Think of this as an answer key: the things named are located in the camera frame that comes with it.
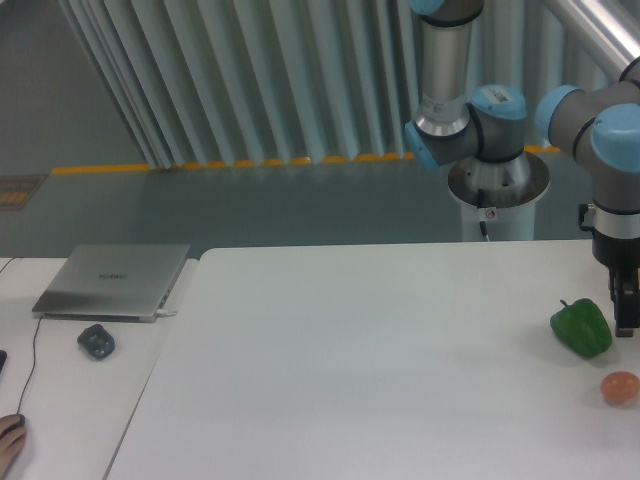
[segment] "yellow stripe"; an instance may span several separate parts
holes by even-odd
[[[542,148],[538,145],[527,145],[524,147],[524,151],[529,153],[558,153],[560,149],[554,146]]]
[[[537,145],[527,145],[525,151],[530,153],[556,153],[560,150],[556,147],[542,148]],[[382,156],[374,155],[371,153],[363,153],[357,155],[353,161],[357,163],[368,162],[393,162],[399,160],[413,160],[413,153],[407,152],[404,157],[400,157],[397,153],[385,153]],[[340,155],[332,155],[325,157],[320,162],[322,164],[344,164],[350,163],[349,159]],[[260,164],[263,167],[282,167],[284,165],[312,165],[313,162],[309,157],[297,157],[293,158],[289,163],[285,163],[279,158],[268,158]],[[251,168],[256,164],[251,160],[237,160],[231,166],[232,168]],[[227,168],[227,165],[221,161],[216,160],[209,162],[206,165],[200,165],[196,162],[189,162],[180,167],[172,167],[171,170],[202,170],[202,169],[217,169]],[[122,173],[122,172],[149,172],[152,169],[145,164],[134,165],[98,165],[93,167],[57,167],[51,171],[52,175],[75,175],[82,173]]]
[[[149,165],[98,165],[95,167],[57,167],[51,171],[52,175],[74,175],[78,173],[116,173],[116,172],[148,172]]]

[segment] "silver laptop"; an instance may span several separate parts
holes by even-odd
[[[45,318],[153,322],[189,245],[79,245],[33,307]]]

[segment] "gray wall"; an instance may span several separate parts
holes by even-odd
[[[0,7],[0,175],[143,161],[58,2]]]

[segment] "metal pole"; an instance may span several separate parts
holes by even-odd
[[[614,81],[640,58],[640,24],[616,0],[542,0]]]

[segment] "metal cylinder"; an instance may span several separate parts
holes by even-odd
[[[614,81],[640,58],[640,25],[616,0],[542,0]]]
[[[422,22],[422,102],[415,122],[429,135],[454,135],[469,122],[465,81],[470,33],[470,23],[440,28]]]

